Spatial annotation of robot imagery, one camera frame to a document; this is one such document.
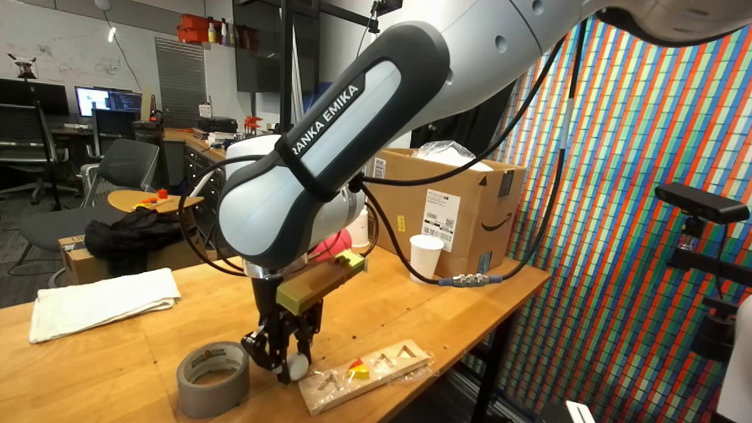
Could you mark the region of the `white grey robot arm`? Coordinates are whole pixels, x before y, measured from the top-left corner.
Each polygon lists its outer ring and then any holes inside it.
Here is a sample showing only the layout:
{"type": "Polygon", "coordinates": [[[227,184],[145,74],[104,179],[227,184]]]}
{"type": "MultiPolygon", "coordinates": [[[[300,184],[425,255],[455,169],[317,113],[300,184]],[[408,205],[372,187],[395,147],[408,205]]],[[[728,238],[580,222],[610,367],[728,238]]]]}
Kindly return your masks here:
{"type": "Polygon", "coordinates": [[[749,25],[752,0],[406,0],[265,158],[227,171],[219,228],[252,269],[259,329],[241,344],[259,367],[287,375],[287,343],[313,341],[313,322],[274,293],[359,213],[353,175],[395,135],[498,94],[590,17],[686,46],[749,25]]]}

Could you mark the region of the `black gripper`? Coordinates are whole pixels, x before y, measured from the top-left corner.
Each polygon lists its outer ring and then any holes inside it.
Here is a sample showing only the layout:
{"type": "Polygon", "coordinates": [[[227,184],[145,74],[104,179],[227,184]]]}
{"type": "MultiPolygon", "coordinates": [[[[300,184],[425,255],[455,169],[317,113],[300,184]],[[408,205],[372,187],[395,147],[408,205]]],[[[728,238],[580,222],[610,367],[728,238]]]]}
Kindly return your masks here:
{"type": "Polygon", "coordinates": [[[241,337],[247,354],[264,368],[280,374],[287,360],[290,337],[295,337],[291,364],[311,367],[313,337],[319,330],[323,307],[313,306],[304,315],[291,315],[274,303],[280,276],[254,276],[252,292],[259,310],[259,327],[241,337]]]}

